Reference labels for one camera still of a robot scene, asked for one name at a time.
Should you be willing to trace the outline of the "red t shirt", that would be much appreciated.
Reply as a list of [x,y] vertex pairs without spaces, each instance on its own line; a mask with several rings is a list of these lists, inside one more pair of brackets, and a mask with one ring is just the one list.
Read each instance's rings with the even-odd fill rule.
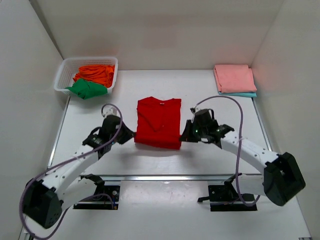
[[179,150],[180,98],[160,100],[146,97],[137,102],[137,129],[134,142],[151,147]]

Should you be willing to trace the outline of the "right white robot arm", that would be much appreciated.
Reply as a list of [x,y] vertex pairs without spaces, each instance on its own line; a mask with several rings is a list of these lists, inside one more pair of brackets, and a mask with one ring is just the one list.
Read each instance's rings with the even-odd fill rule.
[[232,127],[218,125],[216,120],[201,123],[188,120],[180,136],[180,141],[214,144],[220,149],[235,154],[236,163],[244,160],[256,170],[258,175],[240,173],[237,169],[234,179],[225,181],[233,194],[265,196],[277,206],[284,206],[306,187],[306,182],[295,157],[269,151],[248,139],[240,137]]

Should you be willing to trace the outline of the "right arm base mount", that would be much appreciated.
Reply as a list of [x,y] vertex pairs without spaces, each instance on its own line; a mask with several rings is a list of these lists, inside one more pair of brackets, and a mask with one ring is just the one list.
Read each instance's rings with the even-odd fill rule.
[[235,175],[223,180],[222,183],[209,183],[208,196],[199,197],[197,202],[202,204],[209,201],[211,212],[254,212],[257,211],[257,204],[254,203],[255,197],[253,194],[245,193],[242,195],[244,201],[249,204],[245,205],[236,188],[232,183],[235,183]]

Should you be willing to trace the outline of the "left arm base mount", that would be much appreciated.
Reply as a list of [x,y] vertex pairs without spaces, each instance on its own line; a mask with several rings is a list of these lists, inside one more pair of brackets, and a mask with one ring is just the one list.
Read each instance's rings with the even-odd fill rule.
[[73,205],[76,210],[110,210],[119,209],[121,182],[106,181],[98,175],[85,175],[81,179],[89,179],[96,185],[94,194]]

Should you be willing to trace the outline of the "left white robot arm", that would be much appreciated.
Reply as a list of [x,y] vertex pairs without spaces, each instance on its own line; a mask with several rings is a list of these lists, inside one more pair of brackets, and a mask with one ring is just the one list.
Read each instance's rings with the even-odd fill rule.
[[82,142],[75,156],[30,180],[21,197],[20,210],[44,229],[49,229],[63,211],[93,196],[104,185],[101,177],[79,176],[108,153],[116,143],[123,145],[135,136],[116,116],[107,117]]

